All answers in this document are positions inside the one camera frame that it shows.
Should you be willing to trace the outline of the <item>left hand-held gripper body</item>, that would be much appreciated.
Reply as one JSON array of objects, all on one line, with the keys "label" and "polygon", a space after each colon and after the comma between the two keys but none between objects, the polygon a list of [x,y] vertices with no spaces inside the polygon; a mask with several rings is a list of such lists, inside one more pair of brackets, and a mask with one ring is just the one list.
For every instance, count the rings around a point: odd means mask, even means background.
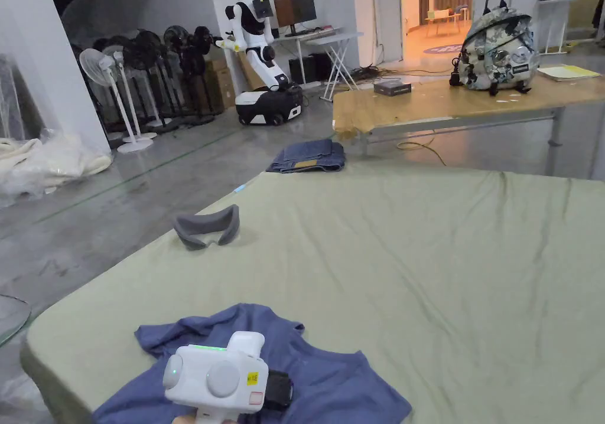
[{"label": "left hand-held gripper body", "polygon": [[179,347],[162,378],[166,399],[195,408],[196,423],[235,422],[261,410],[286,410],[292,403],[293,382],[261,359],[264,343],[258,332],[236,331],[225,348]]}]

